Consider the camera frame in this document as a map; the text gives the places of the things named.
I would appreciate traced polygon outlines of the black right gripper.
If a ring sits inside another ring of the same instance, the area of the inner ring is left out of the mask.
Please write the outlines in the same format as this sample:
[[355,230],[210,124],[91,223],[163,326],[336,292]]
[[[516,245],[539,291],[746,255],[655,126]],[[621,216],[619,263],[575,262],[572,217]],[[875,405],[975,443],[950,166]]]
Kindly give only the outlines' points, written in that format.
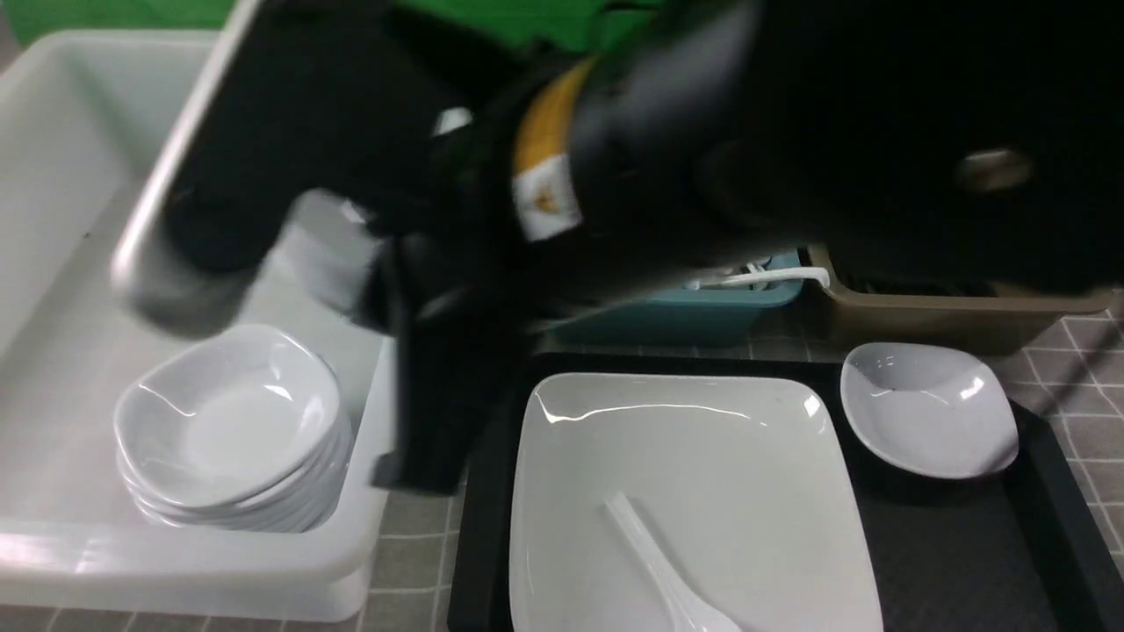
[[580,312],[580,225],[547,233],[531,170],[545,168],[558,208],[565,188],[569,105],[495,103],[437,139],[362,168],[360,199],[382,247],[360,320],[393,338],[393,446],[371,484],[450,493],[514,374],[543,333]]

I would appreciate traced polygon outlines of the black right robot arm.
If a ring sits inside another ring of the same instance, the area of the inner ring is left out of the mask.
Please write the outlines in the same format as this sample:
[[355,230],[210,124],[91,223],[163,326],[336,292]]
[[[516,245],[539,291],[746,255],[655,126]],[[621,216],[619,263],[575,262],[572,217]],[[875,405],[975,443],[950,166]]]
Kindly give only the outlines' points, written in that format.
[[404,4],[383,25],[473,120],[373,265],[397,364],[378,488],[453,493],[546,329],[780,249],[1121,285],[1120,1],[667,1],[577,56]]

